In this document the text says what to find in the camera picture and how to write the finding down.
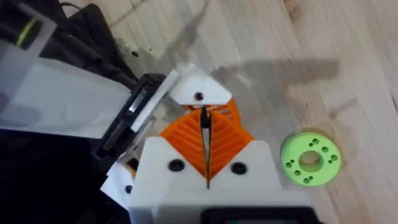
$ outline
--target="black object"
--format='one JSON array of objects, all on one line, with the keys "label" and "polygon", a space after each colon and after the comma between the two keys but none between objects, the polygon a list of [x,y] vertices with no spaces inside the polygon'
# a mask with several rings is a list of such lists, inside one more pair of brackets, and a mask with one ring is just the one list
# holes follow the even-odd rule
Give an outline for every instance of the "black object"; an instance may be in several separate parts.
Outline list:
[{"label": "black object", "polygon": [[201,224],[239,223],[275,223],[291,221],[297,224],[320,224],[310,207],[234,207],[211,208],[201,214]]},{"label": "black object", "polygon": [[248,171],[248,167],[242,162],[234,162],[231,165],[231,171],[236,175],[243,175]]},{"label": "black object", "polygon": [[20,10],[14,2],[0,4],[0,38],[28,49],[42,28],[42,22]]},{"label": "black object", "polygon": [[127,185],[124,190],[126,191],[127,194],[131,194],[131,190],[132,190],[132,186],[131,185]]},{"label": "black object", "polygon": [[181,159],[174,159],[169,163],[169,169],[173,172],[180,172],[184,167],[185,164]]}]

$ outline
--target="hole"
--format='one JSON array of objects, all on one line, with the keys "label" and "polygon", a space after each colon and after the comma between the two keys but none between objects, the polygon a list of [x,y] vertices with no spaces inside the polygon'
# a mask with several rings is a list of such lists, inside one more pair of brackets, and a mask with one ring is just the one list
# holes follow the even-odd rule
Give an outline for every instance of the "hole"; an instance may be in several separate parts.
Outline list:
[{"label": "hole", "polygon": [[130,193],[131,193],[131,190],[132,190],[132,186],[131,186],[131,185],[127,185],[127,186],[124,188],[124,190],[126,191],[127,194],[130,194]]},{"label": "hole", "polygon": [[243,162],[234,162],[231,171],[236,175],[243,175],[248,171],[248,167]]},{"label": "hole", "polygon": [[193,97],[195,100],[201,101],[201,100],[203,100],[204,96],[203,96],[203,93],[198,92],[198,93],[195,93],[195,95]]},{"label": "hole", "polygon": [[130,54],[131,54],[132,56],[134,56],[134,57],[138,57],[138,56],[139,56],[138,53],[135,52],[135,51],[131,51]]},{"label": "hole", "polygon": [[185,164],[181,159],[174,159],[169,163],[169,169],[173,172],[180,172],[184,167]]},{"label": "hole", "polygon": [[306,172],[316,172],[322,168],[323,158],[321,154],[311,150],[301,154],[298,164]]}]

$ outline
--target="wood grain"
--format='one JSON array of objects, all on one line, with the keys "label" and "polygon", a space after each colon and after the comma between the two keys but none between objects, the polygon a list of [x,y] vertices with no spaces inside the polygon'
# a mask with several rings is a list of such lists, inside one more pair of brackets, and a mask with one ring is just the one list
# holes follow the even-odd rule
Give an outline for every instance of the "wood grain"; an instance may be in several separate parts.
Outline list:
[{"label": "wood grain", "polygon": [[325,223],[398,220],[398,1],[75,0],[98,4],[117,37],[140,46],[133,71],[188,62],[233,93],[243,126],[279,162],[282,141],[316,128],[343,167],[310,192]]}]

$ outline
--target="green spool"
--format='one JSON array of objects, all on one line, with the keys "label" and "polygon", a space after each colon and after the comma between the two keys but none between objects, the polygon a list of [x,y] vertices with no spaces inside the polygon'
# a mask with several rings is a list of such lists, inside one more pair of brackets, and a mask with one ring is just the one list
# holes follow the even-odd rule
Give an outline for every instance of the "green spool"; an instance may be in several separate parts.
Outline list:
[{"label": "green spool", "polygon": [[341,167],[341,154],[327,137],[304,132],[292,136],[282,145],[281,161],[286,175],[294,182],[319,186],[337,175]]}]

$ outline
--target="wooden surface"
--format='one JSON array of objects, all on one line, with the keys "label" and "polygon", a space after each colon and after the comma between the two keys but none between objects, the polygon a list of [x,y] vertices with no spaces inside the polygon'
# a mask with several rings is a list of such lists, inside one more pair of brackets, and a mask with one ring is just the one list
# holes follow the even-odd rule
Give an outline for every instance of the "wooden surface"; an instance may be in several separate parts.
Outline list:
[{"label": "wooden surface", "polygon": [[398,1],[75,0],[88,2],[138,43],[137,74],[193,62],[221,80],[277,164],[295,130],[331,136],[343,167],[329,184],[301,187],[279,169],[322,221],[398,222]]}]

